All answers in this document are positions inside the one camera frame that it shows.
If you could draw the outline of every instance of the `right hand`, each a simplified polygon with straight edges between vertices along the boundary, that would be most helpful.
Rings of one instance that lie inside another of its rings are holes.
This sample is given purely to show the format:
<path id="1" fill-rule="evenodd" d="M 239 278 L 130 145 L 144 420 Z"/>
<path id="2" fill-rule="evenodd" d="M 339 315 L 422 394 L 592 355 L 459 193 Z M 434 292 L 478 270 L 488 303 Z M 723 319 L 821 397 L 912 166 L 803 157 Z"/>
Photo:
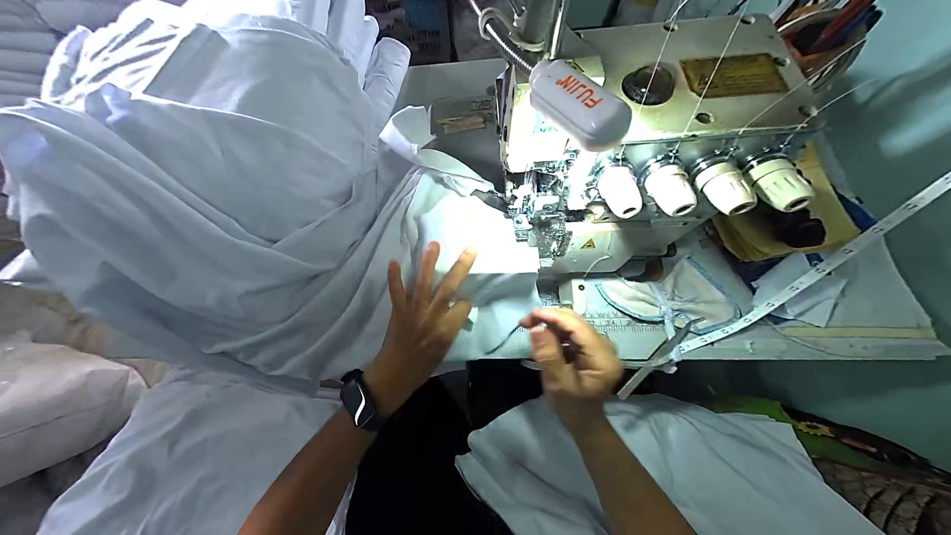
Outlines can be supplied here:
<path id="1" fill-rule="evenodd" d="M 580 432 L 603 420 L 604 403 L 624 372 L 614 344 L 565 308 L 538 308 L 521 325 L 531 328 L 532 355 L 541 367 L 542 388 L 562 424 Z M 562 342 L 576 349 L 571 362 Z"/>

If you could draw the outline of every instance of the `hand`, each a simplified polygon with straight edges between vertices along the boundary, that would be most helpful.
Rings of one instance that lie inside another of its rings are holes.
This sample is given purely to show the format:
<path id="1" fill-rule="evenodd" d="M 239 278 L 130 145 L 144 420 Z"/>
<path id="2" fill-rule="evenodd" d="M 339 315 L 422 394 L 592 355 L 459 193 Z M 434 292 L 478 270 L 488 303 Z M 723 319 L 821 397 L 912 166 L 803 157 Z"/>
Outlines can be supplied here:
<path id="1" fill-rule="evenodd" d="M 521 325 L 532 329 L 532 355 L 541 367 L 542 388 L 562 424 L 575 433 L 603 421 L 604 403 L 624 371 L 614 344 L 565 308 L 538 308 Z M 571 345 L 570 362 L 563 342 Z"/>
<path id="2" fill-rule="evenodd" d="M 411 294 L 403 288 L 399 263 L 390 262 L 387 272 L 393 303 L 390 326 L 383 349 L 363 374 L 363 381 L 376 398 L 383 416 L 393 414 L 429 379 L 472 309 L 472 305 L 464 301 L 451 307 L 449 304 L 469 275 L 476 261 L 476 251 L 473 248 L 462 251 L 433 295 L 438 257 L 439 244 L 432 242 L 422 255 Z"/>

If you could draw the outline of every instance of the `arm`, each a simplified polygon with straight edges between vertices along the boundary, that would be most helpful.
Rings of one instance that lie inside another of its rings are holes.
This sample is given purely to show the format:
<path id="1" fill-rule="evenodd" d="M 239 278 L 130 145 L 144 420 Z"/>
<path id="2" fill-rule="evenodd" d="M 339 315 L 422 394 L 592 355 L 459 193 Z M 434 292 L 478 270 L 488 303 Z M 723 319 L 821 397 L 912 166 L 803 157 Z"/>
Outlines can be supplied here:
<path id="1" fill-rule="evenodd" d="M 468 303 L 449 304 L 476 253 L 466 249 L 433 295 L 438 256 L 439 244 L 433 242 L 423 254 L 412 295 L 403 288 L 399 264 L 390 263 L 390 326 L 383 348 L 363 373 L 383 416 L 429 379 L 469 316 Z M 358 429 L 346 409 L 339 409 L 267 489 L 239 535 L 325 533 L 375 435 Z"/>
<path id="2" fill-rule="evenodd" d="M 614 345 L 564 309 L 536 310 L 522 325 L 532 328 L 545 396 L 581 451 L 614 532 L 695 535 L 604 416 L 604 403 L 623 371 Z M 570 362 L 562 341 L 571 342 Z"/>

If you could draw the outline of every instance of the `yellow warning sticker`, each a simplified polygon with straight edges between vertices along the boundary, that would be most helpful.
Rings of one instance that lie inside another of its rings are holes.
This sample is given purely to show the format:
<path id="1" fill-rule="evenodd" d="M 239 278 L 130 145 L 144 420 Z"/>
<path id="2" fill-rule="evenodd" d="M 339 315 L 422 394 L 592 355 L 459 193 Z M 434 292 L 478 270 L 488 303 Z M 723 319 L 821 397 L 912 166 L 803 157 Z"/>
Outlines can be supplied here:
<path id="1" fill-rule="evenodd" d="M 718 61 L 716 57 L 680 61 L 687 85 L 697 96 L 719 98 L 785 93 L 789 90 L 783 74 L 769 54 L 725 57 L 717 67 Z"/>

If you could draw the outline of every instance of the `left hand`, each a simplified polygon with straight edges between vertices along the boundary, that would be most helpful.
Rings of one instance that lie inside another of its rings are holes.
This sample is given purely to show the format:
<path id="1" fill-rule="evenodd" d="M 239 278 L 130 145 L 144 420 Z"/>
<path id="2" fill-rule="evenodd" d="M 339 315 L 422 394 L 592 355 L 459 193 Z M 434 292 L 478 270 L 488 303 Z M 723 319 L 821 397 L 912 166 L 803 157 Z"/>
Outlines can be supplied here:
<path id="1" fill-rule="evenodd" d="M 363 381 L 383 416 L 390 416 L 436 370 L 469 317 L 470 303 L 449 306 L 459 285 L 476 261 L 476 251 L 466 248 L 442 278 L 433 294 L 439 244 L 432 242 L 422 255 L 422 264 L 412 293 L 403 288 L 399 263 L 390 262 L 387 276 L 393 312 L 383 349 L 366 368 Z"/>

